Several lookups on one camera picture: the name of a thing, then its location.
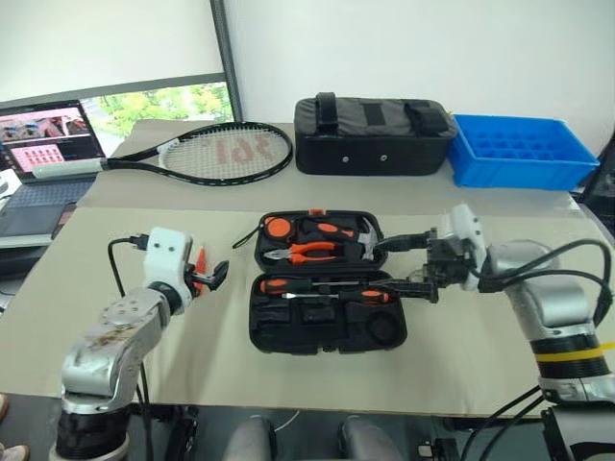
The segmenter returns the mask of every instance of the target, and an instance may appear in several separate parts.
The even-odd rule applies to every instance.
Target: laptop screen
[[[0,109],[0,167],[22,181],[36,165],[104,157],[79,101]]]

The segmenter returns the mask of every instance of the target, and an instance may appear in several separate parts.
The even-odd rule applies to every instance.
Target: keyboard
[[[86,195],[92,184],[93,180],[23,184],[12,194],[6,208],[70,204]]]

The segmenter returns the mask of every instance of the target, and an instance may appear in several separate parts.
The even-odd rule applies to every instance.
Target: orange pliers
[[[306,244],[293,243],[286,250],[273,250],[263,256],[269,259],[288,259],[291,264],[303,264],[304,262],[324,262],[336,259],[337,256],[305,256],[305,253],[315,251],[333,251],[337,245],[333,242],[311,242]]]

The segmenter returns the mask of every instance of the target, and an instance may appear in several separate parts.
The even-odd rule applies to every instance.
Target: blue plastic tray
[[[572,190],[599,163],[558,120],[456,115],[457,185]]]

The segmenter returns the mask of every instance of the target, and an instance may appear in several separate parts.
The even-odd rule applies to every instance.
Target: laptop
[[[0,109],[0,169],[11,168],[22,182],[0,210],[0,248],[49,245],[66,206],[95,179],[41,180],[36,165],[104,157],[79,101]]]

